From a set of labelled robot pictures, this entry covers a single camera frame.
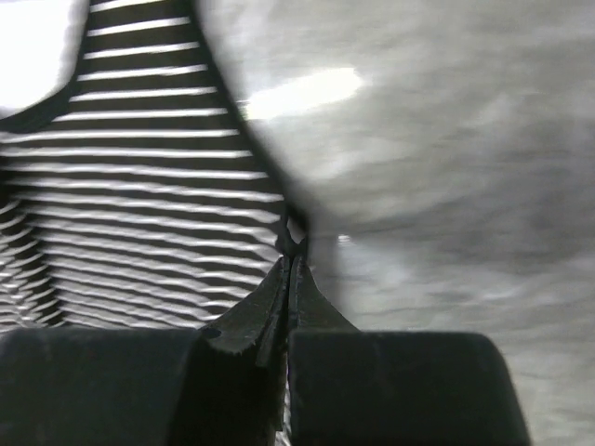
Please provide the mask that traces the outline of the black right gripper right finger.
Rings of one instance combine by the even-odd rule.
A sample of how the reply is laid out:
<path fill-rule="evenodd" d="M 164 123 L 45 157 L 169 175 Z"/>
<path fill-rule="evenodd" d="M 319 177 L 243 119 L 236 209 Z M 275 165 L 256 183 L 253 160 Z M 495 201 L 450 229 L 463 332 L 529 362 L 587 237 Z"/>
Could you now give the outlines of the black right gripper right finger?
<path fill-rule="evenodd" d="M 358 332 L 319 290 L 305 256 L 296 256 L 288 291 L 288 331 L 296 329 Z"/>

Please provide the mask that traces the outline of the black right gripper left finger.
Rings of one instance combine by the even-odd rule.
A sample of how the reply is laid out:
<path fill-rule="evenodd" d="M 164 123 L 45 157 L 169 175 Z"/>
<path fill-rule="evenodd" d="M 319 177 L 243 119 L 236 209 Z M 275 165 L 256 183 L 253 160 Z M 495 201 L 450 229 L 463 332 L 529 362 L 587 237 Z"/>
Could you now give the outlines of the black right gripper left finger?
<path fill-rule="evenodd" d="M 284 427 L 289 258 L 280 257 L 262 283 L 205 330 L 217 359 L 218 401 L 261 415 L 276 432 Z"/>

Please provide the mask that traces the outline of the purple striped tank top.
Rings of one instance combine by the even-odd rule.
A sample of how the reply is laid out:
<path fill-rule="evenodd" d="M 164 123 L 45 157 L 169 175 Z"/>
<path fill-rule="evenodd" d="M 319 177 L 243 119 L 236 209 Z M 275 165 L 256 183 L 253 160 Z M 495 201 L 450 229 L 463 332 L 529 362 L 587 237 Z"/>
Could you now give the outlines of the purple striped tank top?
<path fill-rule="evenodd" d="M 71 78 L 1 122 L 1 328 L 198 327 L 300 212 L 193 1 L 91 1 Z"/>

